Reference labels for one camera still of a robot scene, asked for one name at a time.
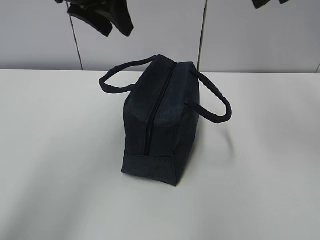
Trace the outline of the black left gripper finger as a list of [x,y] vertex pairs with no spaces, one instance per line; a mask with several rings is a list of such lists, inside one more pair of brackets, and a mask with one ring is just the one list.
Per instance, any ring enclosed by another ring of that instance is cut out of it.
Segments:
[[111,22],[93,10],[82,9],[78,5],[71,4],[67,13],[69,16],[79,19],[90,25],[105,37],[108,37],[113,30],[113,25]]
[[82,9],[95,11],[108,19],[126,37],[134,29],[126,0],[88,0]]

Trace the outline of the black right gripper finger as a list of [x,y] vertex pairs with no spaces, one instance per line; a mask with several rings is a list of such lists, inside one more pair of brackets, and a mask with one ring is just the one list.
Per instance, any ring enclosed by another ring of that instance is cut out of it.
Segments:
[[266,4],[268,4],[271,0],[252,0],[255,9],[260,9]]
[[287,3],[289,0],[279,0],[280,4],[285,4]]

